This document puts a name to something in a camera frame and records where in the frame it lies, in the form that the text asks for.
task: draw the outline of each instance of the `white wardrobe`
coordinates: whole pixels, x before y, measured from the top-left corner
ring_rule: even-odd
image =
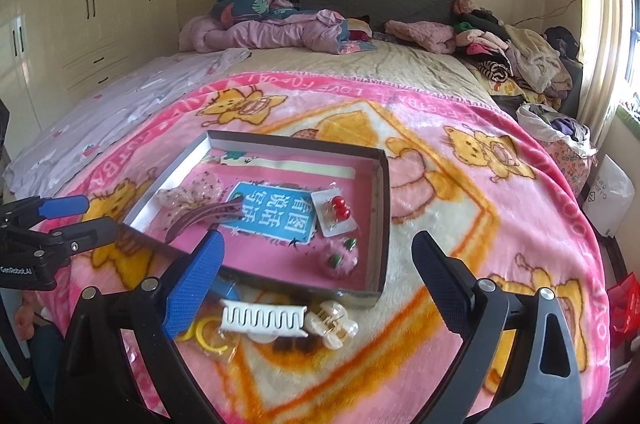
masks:
[[[78,100],[177,51],[175,0],[0,0],[11,158]]]

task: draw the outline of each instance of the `blue label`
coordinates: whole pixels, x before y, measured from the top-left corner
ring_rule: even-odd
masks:
[[[244,217],[223,224],[253,234],[300,244],[311,241],[316,226],[316,210],[308,191],[240,182],[228,200],[244,196]]]

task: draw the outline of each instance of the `leaf print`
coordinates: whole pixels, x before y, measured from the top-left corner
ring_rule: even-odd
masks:
[[[256,0],[251,8],[258,14],[264,14],[269,9],[269,3],[266,0]]]

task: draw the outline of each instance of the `metal screw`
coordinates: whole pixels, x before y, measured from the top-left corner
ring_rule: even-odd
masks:
[[[551,289],[548,289],[546,287],[543,287],[542,289],[540,289],[540,295],[546,299],[551,301],[553,298],[556,297],[556,295],[554,294],[554,292]]]
[[[158,280],[156,278],[146,278],[142,282],[142,290],[151,292],[158,288]]]
[[[493,292],[495,290],[495,283],[487,278],[482,278],[478,282],[478,286],[480,287],[481,290],[484,290],[485,292]]]
[[[95,287],[87,287],[82,291],[82,298],[84,299],[92,299],[98,293]]]

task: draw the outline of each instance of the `white curtain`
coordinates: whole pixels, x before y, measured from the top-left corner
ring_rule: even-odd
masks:
[[[623,90],[633,0],[582,0],[580,60],[584,63],[578,121],[600,147]]]

